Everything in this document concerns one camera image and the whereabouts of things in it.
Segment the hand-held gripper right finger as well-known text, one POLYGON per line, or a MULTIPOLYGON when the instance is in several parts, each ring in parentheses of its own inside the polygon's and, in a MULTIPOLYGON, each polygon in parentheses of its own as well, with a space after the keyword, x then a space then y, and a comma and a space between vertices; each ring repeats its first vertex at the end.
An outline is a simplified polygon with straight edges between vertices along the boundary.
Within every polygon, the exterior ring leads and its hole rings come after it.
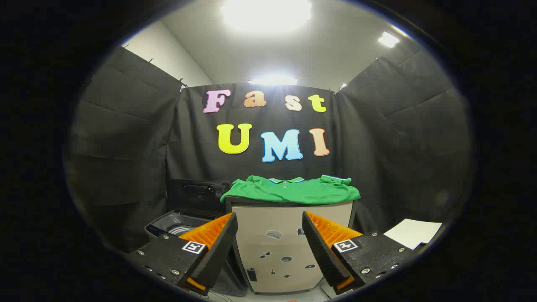
POLYGON ((362 234, 309 211, 302 213, 302 229, 336 294, 373 283, 416 256, 414 249, 382 233, 362 234))

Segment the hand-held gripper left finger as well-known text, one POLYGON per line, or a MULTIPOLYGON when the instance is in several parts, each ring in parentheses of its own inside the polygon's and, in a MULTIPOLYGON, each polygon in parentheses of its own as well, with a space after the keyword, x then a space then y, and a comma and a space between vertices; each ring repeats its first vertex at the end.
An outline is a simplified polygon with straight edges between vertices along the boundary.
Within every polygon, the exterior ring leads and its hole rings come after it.
POLYGON ((238 231, 231 212, 184 234, 163 232, 128 254, 128 262, 182 290, 206 295, 216 283, 238 231))

